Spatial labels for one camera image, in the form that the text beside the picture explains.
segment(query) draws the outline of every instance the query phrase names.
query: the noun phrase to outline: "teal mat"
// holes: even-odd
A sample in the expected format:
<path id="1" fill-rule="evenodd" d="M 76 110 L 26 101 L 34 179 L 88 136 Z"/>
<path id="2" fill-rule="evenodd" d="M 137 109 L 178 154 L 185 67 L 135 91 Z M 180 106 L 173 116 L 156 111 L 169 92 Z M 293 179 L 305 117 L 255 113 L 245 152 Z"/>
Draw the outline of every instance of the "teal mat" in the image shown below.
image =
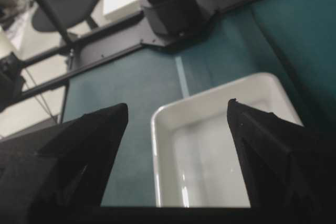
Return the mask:
<path id="1" fill-rule="evenodd" d="M 271 72 L 280 79 L 304 124 L 316 125 L 314 110 L 308 109 L 309 102 L 298 93 L 297 83 L 289 78 L 288 70 L 280 63 L 278 51 L 269 40 L 273 39 L 293 67 L 298 67 L 300 81 L 307 84 L 312 96 L 320 94 L 319 103 L 324 99 L 334 101 L 335 75 L 331 75 L 332 67 L 325 65 L 334 63 L 332 49 L 335 43 L 332 42 L 335 36 L 324 37 L 331 35 L 336 25 L 329 14 L 322 16 L 328 18 L 330 32 L 325 31 L 327 27 L 323 24 L 309 24 L 310 18 L 304 13 L 300 18 L 297 5 L 306 6 L 307 0 L 273 1 L 263 0 L 225 15 L 215 22 L 209 36 L 204 35 L 201 41 L 189 41 L 183 49 L 174 52 L 142 49 L 71 80 L 65 121 L 120 102 L 129 106 L 129 125 L 106 188 L 104 206 L 155 205 L 150 118 L 160 106 L 181 99 L 182 93 L 186 94 L 185 89 L 189 94 L 195 94 L 255 72 Z M 317 9 L 329 8 L 329 2 L 319 3 Z M 277 8 L 280 7 L 287 8 L 288 14 L 279 12 Z M 294 16 L 291 21 L 295 10 L 297 22 Z M 317 33 L 308 33 L 309 28 L 298 25 L 300 20 Z M 306 63 L 303 63 L 303 56 L 309 59 Z M 317 79 L 314 80 L 311 73 L 318 73 Z M 186 83 L 181 82 L 181 75 L 185 75 Z"/>
<path id="2" fill-rule="evenodd" d="M 336 122 L 336 0 L 263 0 L 252 10 L 292 69 L 317 130 Z"/>

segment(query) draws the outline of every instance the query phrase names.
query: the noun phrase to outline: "black metal frame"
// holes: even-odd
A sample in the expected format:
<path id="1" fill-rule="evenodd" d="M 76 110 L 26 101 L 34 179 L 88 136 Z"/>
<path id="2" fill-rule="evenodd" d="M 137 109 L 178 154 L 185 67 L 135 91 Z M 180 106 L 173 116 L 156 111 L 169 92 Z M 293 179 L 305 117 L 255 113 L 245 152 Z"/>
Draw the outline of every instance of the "black metal frame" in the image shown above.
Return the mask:
<path id="1" fill-rule="evenodd" d="M 134 13 L 128 17 L 125 17 L 124 19 L 111 23 L 108 25 L 105 25 L 103 27 L 98 27 L 94 29 L 93 31 L 83 35 L 82 37 L 71 40 L 68 36 L 68 33 L 62 26 L 61 22 L 58 20 L 58 17 L 55 15 L 55 13 L 52 10 L 52 7 L 48 5 L 46 0 L 36 0 L 40 7 L 46 12 L 47 16 L 50 18 L 50 21 L 55 25 L 59 33 L 61 34 L 63 40 L 65 41 L 65 45 L 51 48 L 45 52 L 42 52 L 40 54 L 37 54 L 33 56 L 32 58 L 23 61 L 23 67 L 29 67 L 35 63 L 38 63 L 40 61 L 43 61 L 45 59 L 48 59 L 56 54 L 68 54 L 70 51 L 72 52 L 71 61 L 74 59 L 78 59 L 81 54 L 81 50 L 85 45 L 88 45 L 90 43 L 93 43 L 94 41 L 99 41 L 100 39 L 106 38 L 108 36 L 122 36 L 122 34 L 118 35 L 118 32 L 123 29 L 132 29 L 132 33 L 138 33 L 140 34 L 139 30 L 143 29 L 143 23 L 146 23 L 146 17 L 144 17 L 143 13 L 141 11 Z M 228 12 L 229 10 L 232 10 L 234 8 L 237 8 L 239 6 L 242 6 L 246 3 L 249 3 L 254 0 L 214 0 L 216 9 L 219 13 L 224 14 Z M 108 63 L 112 60 L 116 60 L 120 57 L 126 56 L 127 54 L 134 52 L 136 50 L 139 50 L 143 47 L 145 47 L 145 44 L 149 45 L 157 45 L 157 43 L 151 43 L 151 41 L 155 41 L 155 39 L 151 39 L 149 42 L 146 39 L 143 39 L 143 35 L 139 35 L 139 37 L 135 38 L 132 46 L 129 48 L 122 48 L 119 51 L 117 50 L 112 55 L 109 55 L 108 57 L 102 57 L 101 55 L 98 56 L 92 56 L 95 57 L 95 62 L 89 63 L 84 66 L 79 66 L 77 69 L 72 69 L 68 73 L 57 77 L 53 80 L 47 81 L 41 85 L 38 85 L 34 88 L 31 88 L 27 91 L 22 92 L 18 97 L 13 99 L 11 104 L 15 104 L 17 102 L 23 101 L 25 99 L 31 98 L 35 95 L 38 95 L 40 93 L 43 93 L 48 90 L 56 89 L 61 86 L 67 86 L 69 84 L 69 80 L 83 72 L 86 72 L 92 68 L 98 67 L 102 64 Z M 148 36 L 157 36 L 154 33 L 150 33 Z M 180 41 L 181 37 L 178 37 L 176 39 L 169 38 L 169 42 L 167 43 L 161 43 L 157 46 L 169 46 L 170 44 Z"/>

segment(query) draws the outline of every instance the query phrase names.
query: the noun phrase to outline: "chair leg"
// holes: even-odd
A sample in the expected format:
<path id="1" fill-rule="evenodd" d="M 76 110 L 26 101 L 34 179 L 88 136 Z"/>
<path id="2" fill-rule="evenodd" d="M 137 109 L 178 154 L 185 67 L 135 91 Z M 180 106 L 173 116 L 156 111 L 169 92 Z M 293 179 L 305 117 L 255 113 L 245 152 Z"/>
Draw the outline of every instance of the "chair leg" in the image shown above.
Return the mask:
<path id="1" fill-rule="evenodd" d="M 93 30 L 98 27 L 97 23 L 93 20 L 91 16 L 86 19 L 86 23 L 89 25 L 90 29 Z"/>

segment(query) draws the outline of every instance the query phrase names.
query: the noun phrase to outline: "metal rod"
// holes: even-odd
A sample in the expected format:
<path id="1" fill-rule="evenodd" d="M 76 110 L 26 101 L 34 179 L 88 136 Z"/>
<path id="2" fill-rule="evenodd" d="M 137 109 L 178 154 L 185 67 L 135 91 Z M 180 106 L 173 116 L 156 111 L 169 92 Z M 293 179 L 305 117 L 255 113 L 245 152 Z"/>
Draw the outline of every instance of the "metal rod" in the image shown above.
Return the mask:
<path id="1" fill-rule="evenodd" d="M 131 16 L 128 16 L 116 23 L 111 23 L 111 24 L 107 24 L 105 26 L 102 27 L 98 27 L 95 30 L 83 35 L 82 37 L 74 40 L 71 44 L 68 45 L 63 45 L 60 47 L 54 47 L 51 48 L 47 51 L 44 51 L 40 54 L 37 54 L 33 57 L 30 57 L 27 60 L 23 61 L 23 66 L 29 67 L 33 64 L 36 64 L 42 60 L 48 59 L 56 54 L 61 54 L 63 52 L 67 52 L 69 51 L 71 48 L 74 47 L 82 47 L 90 42 L 93 42 L 95 40 L 98 40 L 104 36 L 116 33 L 119 30 L 122 30 L 124 28 L 130 27 L 132 25 L 137 24 L 141 19 L 143 18 L 143 13 L 142 12 L 137 12 Z"/>
<path id="2" fill-rule="evenodd" d="M 63 40 L 70 44 L 72 41 L 70 37 L 68 36 L 66 28 L 63 26 L 59 18 L 57 17 L 55 11 L 53 10 L 53 7 L 49 5 L 49 3 L 46 0 L 35 0 L 39 7 L 45 12 L 51 23 L 54 25 L 54 27 L 57 29 L 57 31 L 61 34 Z"/>
<path id="3" fill-rule="evenodd" d="M 130 52 L 133 52 L 133 51 L 136 51 L 136 50 L 139 50 L 143 48 L 143 45 L 142 44 L 138 44 L 138 45 L 135 45 L 133 47 L 130 47 L 126 50 L 123 50 L 117 54 L 114 54 L 112 55 L 111 57 L 106 57 L 106 58 L 103 58 L 102 60 L 100 61 L 96 61 L 90 65 L 86 65 L 82 68 L 79 68 L 79 69 L 76 69 L 76 70 L 73 70 L 71 72 L 68 72 L 66 74 L 63 74 L 62 76 L 60 77 L 57 77 L 55 79 L 52 79 L 50 81 L 47 81 L 45 83 L 42 83 L 32 89 L 29 89 L 29 90 L 26 90 L 24 92 L 21 93 L 21 95 L 19 95 L 18 97 L 16 97 L 15 99 L 13 99 L 11 101 L 11 103 L 8 105 L 13 105 L 15 103 L 18 103 L 18 102 L 21 102 L 21 101 L 24 101 L 26 99 L 29 99 L 31 97 L 34 97 L 38 94 L 41 94 L 43 92 L 46 92 L 46 91 L 49 91 L 49 90 L 52 90 L 52 89 L 56 89 L 56 88 L 59 88 L 59 87 L 62 87 L 62 86 L 65 86 L 65 85 L 68 85 L 69 84 L 69 80 L 83 72 L 86 72 L 92 68 L 95 68 L 97 66 L 100 66 L 100 65 L 103 65 L 105 63 L 108 63 L 112 60 L 116 60 L 118 58 L 121 58 L 127 54 L 129 54 Z"/>

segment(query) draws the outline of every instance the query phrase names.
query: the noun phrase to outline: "white plastic tray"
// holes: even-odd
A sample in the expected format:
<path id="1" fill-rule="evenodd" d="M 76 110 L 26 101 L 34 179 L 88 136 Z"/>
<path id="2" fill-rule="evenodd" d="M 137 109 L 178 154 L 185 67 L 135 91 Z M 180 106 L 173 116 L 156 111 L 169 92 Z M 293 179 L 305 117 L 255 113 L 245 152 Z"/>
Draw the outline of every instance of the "white plastic tray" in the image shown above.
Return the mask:
<path id="1" fill-rule="evenodd" d="M 254 74 L 159 108 L 151 120 L 158 207 L 249 207 L 226 112 L 236 98 L 301 124 L 279 80 Z"/>

